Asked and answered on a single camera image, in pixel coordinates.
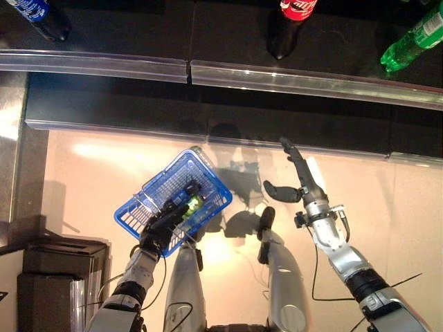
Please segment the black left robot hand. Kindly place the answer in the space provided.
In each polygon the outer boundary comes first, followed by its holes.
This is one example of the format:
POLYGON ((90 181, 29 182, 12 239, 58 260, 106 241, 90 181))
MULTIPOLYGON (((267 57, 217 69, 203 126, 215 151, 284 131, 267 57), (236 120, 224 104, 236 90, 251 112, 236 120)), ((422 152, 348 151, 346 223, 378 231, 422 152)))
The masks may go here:
POLYGON ((163 209, 147 222, 138 247, 153 252, 159 259, 169 246, 172 232, 183 221, 183 216, 188 210, 188 204, 176 205, 171 201, 165 203, 163 209))

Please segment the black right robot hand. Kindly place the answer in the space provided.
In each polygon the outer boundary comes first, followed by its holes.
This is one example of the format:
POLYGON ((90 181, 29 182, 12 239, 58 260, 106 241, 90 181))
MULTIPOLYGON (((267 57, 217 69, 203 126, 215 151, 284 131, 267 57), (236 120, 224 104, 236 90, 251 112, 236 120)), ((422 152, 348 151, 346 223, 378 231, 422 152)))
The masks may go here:
POLYGON ((302 200, 304 206, 313 202, 327 201, 326 193, 315 182, 307 161, 302 157, 298 148, 287 138, 281 137, 280 143, 284 152, 288 155, 287 159, 296 168, 300 187, 298 189, 288 186, 278 187, 270 181, 264 181, 263 185, 266 193, 271 198, 283 203, 298 203, 302 200))

